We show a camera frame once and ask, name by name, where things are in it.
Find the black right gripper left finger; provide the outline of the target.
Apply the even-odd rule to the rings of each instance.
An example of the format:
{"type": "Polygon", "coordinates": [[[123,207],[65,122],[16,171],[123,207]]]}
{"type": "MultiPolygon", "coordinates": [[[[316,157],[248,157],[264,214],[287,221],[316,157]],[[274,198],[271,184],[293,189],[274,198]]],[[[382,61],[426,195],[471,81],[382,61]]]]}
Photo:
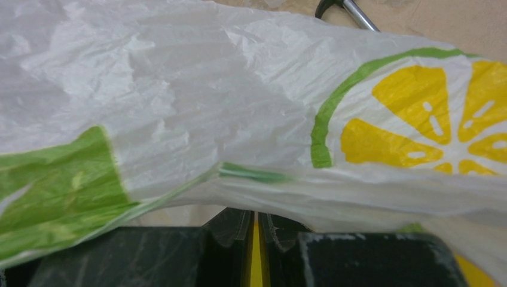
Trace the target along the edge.
{"type": "Polygon", "coordinates": [[[254,214],[201,227],[120,227],[1,272],[2,286],[246,286],[254,214]]]}

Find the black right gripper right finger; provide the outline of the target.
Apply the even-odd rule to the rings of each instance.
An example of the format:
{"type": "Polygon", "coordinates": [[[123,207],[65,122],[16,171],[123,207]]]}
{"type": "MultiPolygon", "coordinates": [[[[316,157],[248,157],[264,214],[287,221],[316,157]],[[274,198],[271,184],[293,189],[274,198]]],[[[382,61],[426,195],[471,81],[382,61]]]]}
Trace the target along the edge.
{"type": "Polygon", "coordinates": [[[450,249],[424,233],[317,233],[260,213],[268,286],[466,286],[450,249]]]}

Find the white plastic bag lemon print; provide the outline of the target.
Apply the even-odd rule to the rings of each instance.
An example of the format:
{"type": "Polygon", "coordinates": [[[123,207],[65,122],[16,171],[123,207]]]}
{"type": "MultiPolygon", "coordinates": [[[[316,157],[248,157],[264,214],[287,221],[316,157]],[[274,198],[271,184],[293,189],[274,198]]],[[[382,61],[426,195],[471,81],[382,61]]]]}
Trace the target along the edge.
{"type": "Polygon", "coordinates": [[[1,267],[152,210],[420,227],[506,285],[506,65],[211,1],[1,2],[1,267]]]}

